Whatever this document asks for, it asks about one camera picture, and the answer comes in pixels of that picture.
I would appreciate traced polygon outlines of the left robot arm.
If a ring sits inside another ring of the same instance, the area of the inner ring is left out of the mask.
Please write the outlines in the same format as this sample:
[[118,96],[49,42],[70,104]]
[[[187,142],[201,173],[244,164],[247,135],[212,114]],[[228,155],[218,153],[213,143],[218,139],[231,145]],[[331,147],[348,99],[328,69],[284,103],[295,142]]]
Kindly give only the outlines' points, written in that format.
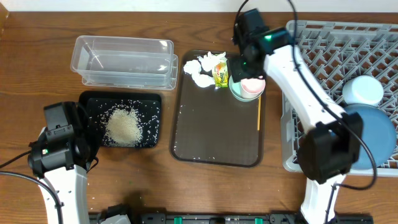
[[46,127],[29,144],[28,165],[45,200],[49,223],[89,223],[87,173],[103,133],[79,102],[44,108]]

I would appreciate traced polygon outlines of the white light-blue small bowl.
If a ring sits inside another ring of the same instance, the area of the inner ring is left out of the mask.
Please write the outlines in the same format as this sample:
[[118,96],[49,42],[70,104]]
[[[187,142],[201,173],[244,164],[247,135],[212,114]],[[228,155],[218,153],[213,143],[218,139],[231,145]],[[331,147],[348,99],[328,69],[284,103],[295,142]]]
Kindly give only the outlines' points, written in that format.
[[381,82],[374,77],[361,75],[346,82],[342,90],[342,96],[348,105],[377,106],[384,96],[384,89]]

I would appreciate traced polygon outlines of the pile of rice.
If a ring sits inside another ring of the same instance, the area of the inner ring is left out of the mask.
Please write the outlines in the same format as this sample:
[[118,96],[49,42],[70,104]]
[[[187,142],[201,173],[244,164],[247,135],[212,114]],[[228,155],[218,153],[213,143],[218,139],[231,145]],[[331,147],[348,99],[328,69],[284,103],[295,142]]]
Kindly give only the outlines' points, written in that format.
[[150,148],[159,138],[161,102],[101,98],[92,113],[104,132],[103,146]]

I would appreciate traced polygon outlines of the dark blue plate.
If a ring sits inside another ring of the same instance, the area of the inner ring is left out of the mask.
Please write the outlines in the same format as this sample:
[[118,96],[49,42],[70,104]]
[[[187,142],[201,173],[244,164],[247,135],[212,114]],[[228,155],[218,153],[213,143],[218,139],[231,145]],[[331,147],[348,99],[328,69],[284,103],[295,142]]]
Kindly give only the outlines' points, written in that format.
[[377,167],[392,156],[396,148],[396,131],[392,121],[381,110],[369,105],[349,105],[348,114],[358,113],[363,120],[362,140],[371,151]]

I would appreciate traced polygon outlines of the pink cup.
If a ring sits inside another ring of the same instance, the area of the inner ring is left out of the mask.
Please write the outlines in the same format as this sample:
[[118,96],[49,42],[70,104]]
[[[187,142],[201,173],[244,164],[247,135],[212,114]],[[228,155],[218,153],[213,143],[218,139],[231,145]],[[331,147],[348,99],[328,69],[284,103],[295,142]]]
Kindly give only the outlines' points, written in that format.
[[265,80],[257,78],[243,79],[240,83],[241,96],[244,99],[257,97],[264,91],[266,86]]

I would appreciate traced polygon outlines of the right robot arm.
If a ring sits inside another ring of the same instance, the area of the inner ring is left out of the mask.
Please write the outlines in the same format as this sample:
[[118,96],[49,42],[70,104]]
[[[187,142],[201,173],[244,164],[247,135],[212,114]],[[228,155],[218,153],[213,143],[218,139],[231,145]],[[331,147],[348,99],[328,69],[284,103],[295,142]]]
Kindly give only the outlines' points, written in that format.
[[284,92],[299,117],[304,139],[296,153],[307,177],[300,213],[307,223],[332,223],[340,185],[358,161],[363,120],[347,114],[326,94],[303,61],[289,31],[268,28],[257,9],[238,14],[233,42],[240,55],[228,60],[231,78],[271,78]]

